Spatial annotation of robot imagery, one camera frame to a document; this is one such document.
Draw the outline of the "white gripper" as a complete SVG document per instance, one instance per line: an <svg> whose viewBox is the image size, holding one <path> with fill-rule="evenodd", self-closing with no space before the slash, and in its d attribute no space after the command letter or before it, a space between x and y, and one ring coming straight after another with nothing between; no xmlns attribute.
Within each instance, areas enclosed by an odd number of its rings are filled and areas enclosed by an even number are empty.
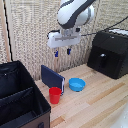
<svg viewBox="0 0 128 128"><path fill-rule="evenodd" d="M48 42L47 45L50 48L57 48L63 46L70 46L75 45L80 42L80 34L75 32L74 34L70 35L63 35L61 32L50 32L48 34ZM55 49L55 57L58 57L59 50ZM71 54L71 48L67 49L67 55Z"/></svg>

